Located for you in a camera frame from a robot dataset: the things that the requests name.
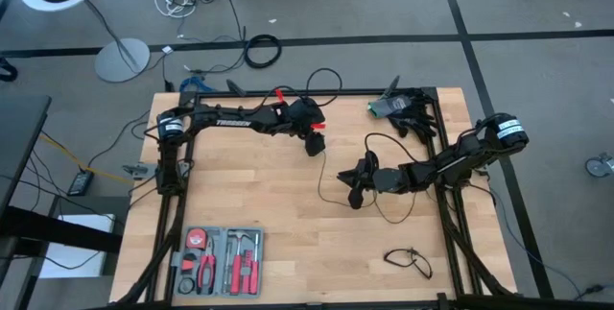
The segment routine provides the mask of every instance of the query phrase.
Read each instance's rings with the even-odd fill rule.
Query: wire cutters
[[[213,281],[215,280],[215,255],[213,254],[213,239],[207,239],[207,246],[201,255],[201,264],[197,275],[197,292],[200,295],[202,286],[207,285],[207,294],[213,294]]]

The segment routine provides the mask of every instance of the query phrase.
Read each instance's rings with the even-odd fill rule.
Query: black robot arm
[[[182,119],[191,117],[184,129]],[[198,105],[175,107],[157,116],[158,150],[157,189],[161,195],[176,195],[185,189],[183,174],[177,164],[179,147],[209,127],[247,128],[276,135],[287,133],[305,141],[309,156],[323,151],[324,136],[314,127],[325,120],[313,99],[300,97],[291,105],[285,101],[256,108]]]
[[[484,138],[478,137],[481,131]],[[365,158],[353,170],[339,172],[337,178],[351,187],[349,203],[359,209],[364,190],[404,194],[426,190],[436,181],[457,187],[471,178],[473,169],[518,153],[527,143],[529,139],[516,117],[497,113],[461,133],[456,144],[427,161],[401,164],[398,169],[380,169],[377,155],[366,151]]]

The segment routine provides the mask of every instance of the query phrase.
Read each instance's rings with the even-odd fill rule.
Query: toolbox
[[[258,227],[188,227],[173,254],[178,297],[258,298],[264,231]]]

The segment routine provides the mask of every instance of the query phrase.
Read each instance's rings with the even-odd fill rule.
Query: wooden tabletop
[[[456,141],[461,131],[471,127],[462,90],[437,91],[448,138]],[[326,99],[316,97],[317,101]],[[321,194],[326,199],[347,201],[349,188],[336,175],[353,169],[364,156],[367,133],[397,137],[388,120],[376,120],[367,113],[366,103],[374,99],[341,96],[322,108],[326,165]],[[209,99],[209,103],[255,107],[261,100],[224,98]],[[158,113],[177,103],[178,94],[156,94],[149,125],[155,124]],[[414,134],[401,141],[416,158],[427,158],[426,148]],[[369,148],[378,155],[381,167],[410,162],[385,138],[369,139]],[[141,161],[155,163],[157,157],[155,141],[146,139]],[[387,223],[374,205],[353,210],[326,203],[317,191],[324,155],[307,156],[303,141],[296,137],[271,137],[248,129],[201,131],[194,160],[183,226],[262,227],[262,294],[257,299],[175,297],[173,305],[424,300],[435,299],[439,292],[454,297],[437,204],[426,193],[415,195],[412,215],[399,225]],[[487,187],[483,178],[476,176],[471,181]],[[146,184],[134,192],[132,200],[153,187],[153,183]],[[504,286],[514,290],[492,200],[474,188],[464,189],[462,195],[476,253]],[[435,198],[433,188],[430,196]],[[371,199],[366,195],[365,203]],[[377,200],[391,220],[405,216],[412,201],[413,194],[382,194]],[[153,193],[130,210],[110,300],[126,293],[151,257],[160,204],[161,197]],[[395,267],[382,259],[388,250],[410,247],[430,261],[434,271],[431,280],[415,269]],[[470,290],[461,253],[460,264],[465,290]],[[167,266],[163,263],[160,268],[158,298]]]

